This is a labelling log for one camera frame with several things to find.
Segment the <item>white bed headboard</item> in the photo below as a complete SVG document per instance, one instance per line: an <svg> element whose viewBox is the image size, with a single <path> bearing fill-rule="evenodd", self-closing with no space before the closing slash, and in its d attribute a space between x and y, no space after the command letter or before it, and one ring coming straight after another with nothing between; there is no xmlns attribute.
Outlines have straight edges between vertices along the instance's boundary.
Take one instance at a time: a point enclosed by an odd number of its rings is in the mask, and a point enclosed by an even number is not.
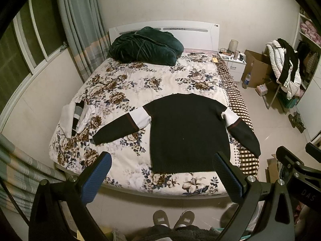
<svg viewBox="0 0 321 241"><path fill-rule="evenodd" d="M113 43L120 35L138 31L144 27L152 27L159 31L172 33L185 49L205 51L217 51L219 49L220 25L199 21L163 20L121 25L109 29L110 41Z"/></svg>

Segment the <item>white shelf unit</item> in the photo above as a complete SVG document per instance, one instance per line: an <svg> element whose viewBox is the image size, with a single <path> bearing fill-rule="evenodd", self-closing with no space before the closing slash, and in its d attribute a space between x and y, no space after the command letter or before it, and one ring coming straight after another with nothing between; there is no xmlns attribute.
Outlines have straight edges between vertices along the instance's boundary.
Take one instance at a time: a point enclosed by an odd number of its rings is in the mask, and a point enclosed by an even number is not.
<svg viewBox="0 0 321 241"><path fill-rule="evenodd" d="M300 61L301 97L297 110L306 128L306 137L315 141L320 137L320 35L303 10L298 13L293 47L302 49L305 55Z"/></svg>

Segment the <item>plastic water bottle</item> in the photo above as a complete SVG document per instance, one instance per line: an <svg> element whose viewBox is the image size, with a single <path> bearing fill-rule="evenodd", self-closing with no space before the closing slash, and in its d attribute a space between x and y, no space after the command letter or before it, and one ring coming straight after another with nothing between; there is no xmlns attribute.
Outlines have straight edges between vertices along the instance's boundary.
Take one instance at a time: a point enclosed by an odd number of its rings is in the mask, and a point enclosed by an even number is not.
<svg viewBox="0 0 321 241"><path fill-rule="evenodd" d="M243 84L242 84L242 87L244 89L246 89L250 83L250 80L251 80L251 73L249 72L246 77L245 77L245 80L243 81Z"/></svg>

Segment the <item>black white-striped garment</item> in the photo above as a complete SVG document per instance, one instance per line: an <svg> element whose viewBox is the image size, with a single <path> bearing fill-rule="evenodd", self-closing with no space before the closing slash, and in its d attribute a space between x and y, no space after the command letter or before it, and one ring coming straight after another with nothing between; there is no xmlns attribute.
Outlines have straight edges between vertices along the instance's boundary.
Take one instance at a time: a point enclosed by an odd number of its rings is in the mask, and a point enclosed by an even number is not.
<svg viewBox="0 0 321 241"><path fill-rule="evenodd" d="M290 81L294 82L296 77L296 72L299 67L299 58L292 46L282 38L278 38L277 42L280 44L281 48L284 49L284 62L282 67L282 72L278 81L284 87L287 87Z"/></svg>

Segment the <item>beige bedside lamp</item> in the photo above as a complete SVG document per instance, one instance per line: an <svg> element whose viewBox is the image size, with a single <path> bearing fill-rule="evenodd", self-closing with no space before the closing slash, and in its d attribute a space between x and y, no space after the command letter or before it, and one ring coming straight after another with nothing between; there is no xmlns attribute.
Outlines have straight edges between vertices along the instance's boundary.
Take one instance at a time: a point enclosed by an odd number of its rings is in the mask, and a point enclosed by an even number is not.
<svg viewBox="0 0 321 241"><path fill-rule="evenodd" d="M238 47L238 41L235 39L231 39L228 46L229 52L235 53L235 51L237 51L237 47Z"/></svg>

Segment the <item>dark green bundled blanket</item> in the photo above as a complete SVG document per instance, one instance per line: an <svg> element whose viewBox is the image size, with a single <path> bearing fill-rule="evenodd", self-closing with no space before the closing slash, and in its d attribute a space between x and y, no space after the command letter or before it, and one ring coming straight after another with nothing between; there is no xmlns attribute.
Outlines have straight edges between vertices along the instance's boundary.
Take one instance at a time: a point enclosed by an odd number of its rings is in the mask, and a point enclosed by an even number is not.
<svg viewBox="0 0 321 241"><path fill-rule="evenodd" d="M182 43L170 32L144 27L120 35L111 44L109 56L124 63L174 66L184 52Z"/></svg>

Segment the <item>black white-sleeved sweater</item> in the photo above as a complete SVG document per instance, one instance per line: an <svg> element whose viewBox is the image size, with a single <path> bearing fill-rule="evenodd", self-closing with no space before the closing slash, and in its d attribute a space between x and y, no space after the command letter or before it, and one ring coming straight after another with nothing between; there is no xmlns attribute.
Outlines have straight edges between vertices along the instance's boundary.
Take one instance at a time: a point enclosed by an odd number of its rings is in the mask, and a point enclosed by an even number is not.
<svg viewBox="0 0 321 241"><path fill-rule="evenodd" d="M139 107L93 135L110 143L150 125L151 170L157 174L213 171L212 156L231 156L229 136L255 157L261 154L253 130L230 108L196 94L172 94Z"/></svg>

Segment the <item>white framed window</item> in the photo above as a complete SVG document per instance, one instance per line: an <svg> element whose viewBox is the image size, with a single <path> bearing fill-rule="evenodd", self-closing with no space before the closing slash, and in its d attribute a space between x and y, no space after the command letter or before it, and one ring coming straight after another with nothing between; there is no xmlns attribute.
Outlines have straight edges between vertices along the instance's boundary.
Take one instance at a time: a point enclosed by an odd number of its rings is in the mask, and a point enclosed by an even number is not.
<svg viewBox="0 0 321 241"><path fill-rule="evenodd" d="M27 0L1 30L1 127L41 71L67 49L57 0Z"/></svg>

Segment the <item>grey slipper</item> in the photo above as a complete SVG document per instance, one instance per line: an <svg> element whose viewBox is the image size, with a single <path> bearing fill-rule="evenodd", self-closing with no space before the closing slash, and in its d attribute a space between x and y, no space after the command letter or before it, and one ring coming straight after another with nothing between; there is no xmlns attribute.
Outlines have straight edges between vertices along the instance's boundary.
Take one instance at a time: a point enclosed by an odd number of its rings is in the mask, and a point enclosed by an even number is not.
<svg viewBox="0 0 321 241"><path fill-rule="evenodd" d="M176 222L174 229L180 227L187 227L193 224L195 219L195 214L191 210L184 211Z"/></svg>
<svg viewBox="0 0 321 241"><path fill-rule="evenodd" d="M154 212L153 223L155 226L170 227L168 216L163 210L157 210Z"/></svg>

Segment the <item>floral bed quilt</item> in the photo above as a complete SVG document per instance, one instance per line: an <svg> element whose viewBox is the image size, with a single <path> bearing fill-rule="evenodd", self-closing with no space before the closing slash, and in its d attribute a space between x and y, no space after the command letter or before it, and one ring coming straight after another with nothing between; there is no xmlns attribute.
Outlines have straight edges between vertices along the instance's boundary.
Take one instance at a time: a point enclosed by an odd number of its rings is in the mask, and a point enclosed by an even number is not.
<svg viewBox="0 0 321 241"><path fill-rule="evenodd" d="M212 165L237 161L229 127L238 120L223 87L229 72L212 55L184 53L173 66L105 60L80 88L49 145L76 174L103 152L105 185L160 196L226 195Z"/></svg>

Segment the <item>grey-green window curtain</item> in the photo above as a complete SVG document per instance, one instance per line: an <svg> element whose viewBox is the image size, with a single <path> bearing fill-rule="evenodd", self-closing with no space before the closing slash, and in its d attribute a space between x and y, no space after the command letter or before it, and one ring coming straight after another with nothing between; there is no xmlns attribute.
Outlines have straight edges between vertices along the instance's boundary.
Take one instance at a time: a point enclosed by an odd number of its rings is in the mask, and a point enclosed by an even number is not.
<svg viewBox="0 0 321 241"><path fill-rule="evenodd" d="M98 0L57 0L76 67L87 80L107 59L110 46Z"/></svg>

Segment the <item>brown checkered bed sheet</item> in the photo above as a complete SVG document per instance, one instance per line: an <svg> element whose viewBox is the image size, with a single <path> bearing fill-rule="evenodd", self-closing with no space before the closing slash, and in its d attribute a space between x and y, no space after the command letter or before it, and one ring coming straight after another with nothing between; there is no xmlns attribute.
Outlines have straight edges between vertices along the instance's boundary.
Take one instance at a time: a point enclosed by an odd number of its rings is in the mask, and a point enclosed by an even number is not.
<svg viewBox="0 0 321 241"><path fill-rule="evenodd" d="M213 57L218 59L215 63L219 77L221 79L222 88L228 97L228 106L252 129L252 121L248 113L246 104L242 98L241 92L238 89L237 83L234 81L228 71L226 63L222 60L220 55L213 54ZM236 143L238 149L238 159L240 162L239 168L245 175L252 175L257 177L259 169L259 159L256 158L251 152L244 148L238 141L232 138Z"/></svg>

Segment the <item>white nightstand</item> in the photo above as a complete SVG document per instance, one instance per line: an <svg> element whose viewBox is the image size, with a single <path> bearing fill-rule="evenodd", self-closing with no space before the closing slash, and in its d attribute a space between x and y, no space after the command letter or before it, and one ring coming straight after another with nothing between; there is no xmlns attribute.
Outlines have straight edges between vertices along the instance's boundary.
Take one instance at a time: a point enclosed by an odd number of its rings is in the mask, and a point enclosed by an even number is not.
<svg viewBox="0 0 321 241"><path fill-rule="evenodd" d="M219 53L219 56L225 62L233 80L240 82L246 67L245 55L239 54L238 59L234 59L233 55L225 55L223 53Z"/></svg>

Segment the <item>metal frame chair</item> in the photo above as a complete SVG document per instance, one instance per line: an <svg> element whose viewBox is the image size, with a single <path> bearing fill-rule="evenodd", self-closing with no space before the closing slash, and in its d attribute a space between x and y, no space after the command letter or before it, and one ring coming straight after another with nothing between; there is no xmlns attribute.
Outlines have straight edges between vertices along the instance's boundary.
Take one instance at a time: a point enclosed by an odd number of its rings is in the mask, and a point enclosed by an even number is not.
<svg viewBox="0 0 321 241"><path fill-rule="evenodd" d="M281 91L281 85L274 82L271 78L266 79L264 84L267 87L267 93L262 96L265 107L267 109L271 109L271 107L275 105L274 102L277 102L280 112L287 114L289 109L285 108L283 103L278 98Z"/></svg>

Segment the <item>left grey slipper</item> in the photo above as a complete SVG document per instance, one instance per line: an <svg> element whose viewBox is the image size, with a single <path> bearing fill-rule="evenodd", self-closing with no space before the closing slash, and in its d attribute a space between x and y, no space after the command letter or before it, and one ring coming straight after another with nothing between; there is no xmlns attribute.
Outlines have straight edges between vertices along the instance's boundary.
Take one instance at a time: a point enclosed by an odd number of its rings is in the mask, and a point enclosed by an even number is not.
<svg viewBox="0 0 321 241"><path fill-rule="evenodd" d="M170 227L168 216L163 210L157 210L154 212L153 223L155 226Z"/></svg>

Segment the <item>brown cardboard box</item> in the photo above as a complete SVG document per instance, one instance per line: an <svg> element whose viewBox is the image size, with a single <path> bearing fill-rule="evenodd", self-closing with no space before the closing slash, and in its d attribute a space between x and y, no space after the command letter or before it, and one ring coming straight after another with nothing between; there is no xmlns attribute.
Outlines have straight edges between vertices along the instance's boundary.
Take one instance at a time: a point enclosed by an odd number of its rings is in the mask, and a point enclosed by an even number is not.
<svg viewBox="0 0 321 241"><path fill-rule="evenodd" d="M245 81L248 73L251 73L248 87L256 88L258 85L264 84L269 79L272 71L270 58L261 53L246 50L246 66L241 77L241 81Z"/></svg>

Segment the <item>folded white striped clothes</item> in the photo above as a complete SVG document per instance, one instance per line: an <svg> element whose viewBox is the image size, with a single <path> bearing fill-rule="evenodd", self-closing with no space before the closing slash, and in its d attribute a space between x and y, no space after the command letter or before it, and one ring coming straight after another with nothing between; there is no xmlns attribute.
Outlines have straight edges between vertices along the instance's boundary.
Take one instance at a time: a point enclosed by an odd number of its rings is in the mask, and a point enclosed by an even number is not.
<svg viewBox="0 0 321 241"><path fill-rule="evenodd" d="M87 105L84 101L72 101L63 106L59 126L65 137L70 139L76 134L80 134L94 114L95 106Z"/></svg>

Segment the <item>right grey slipper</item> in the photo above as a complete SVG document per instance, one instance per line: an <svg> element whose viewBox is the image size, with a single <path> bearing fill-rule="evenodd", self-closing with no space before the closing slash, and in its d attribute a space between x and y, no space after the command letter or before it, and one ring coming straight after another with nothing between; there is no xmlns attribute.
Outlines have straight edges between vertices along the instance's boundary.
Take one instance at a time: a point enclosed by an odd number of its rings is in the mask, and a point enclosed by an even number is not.
<svg viewBox="0 0 321 241"><path fill-rule="evenodd" d="M184 211L176 222L174 229L180 227L187 227L193 224L195 219L195 214L191 210Z"/></svg>

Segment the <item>white puffer jacket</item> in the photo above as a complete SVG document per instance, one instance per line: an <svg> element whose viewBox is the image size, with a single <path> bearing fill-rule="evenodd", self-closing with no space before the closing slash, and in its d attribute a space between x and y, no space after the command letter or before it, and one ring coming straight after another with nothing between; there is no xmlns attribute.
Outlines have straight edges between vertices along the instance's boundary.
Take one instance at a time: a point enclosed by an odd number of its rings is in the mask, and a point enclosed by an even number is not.
<svg viewBox="0 0 321 241"><path fill-rule="evenodd" d="M294 82L290 81L287 87L284 87L281 82L278 81L278 78L281 75L283 62L284 62L284 49L281 48L280 44L277 40L273 40L271 42L266 43L266 48L269 53L269 58L271 62L271 67L273 73L276 77L276 82L281 85L281 89L286 93L286 97L288 100L291 100L294 97L300 97L300 86L301 86L301 76L300 76L300 69L296 72L296 77Z"/></svg>

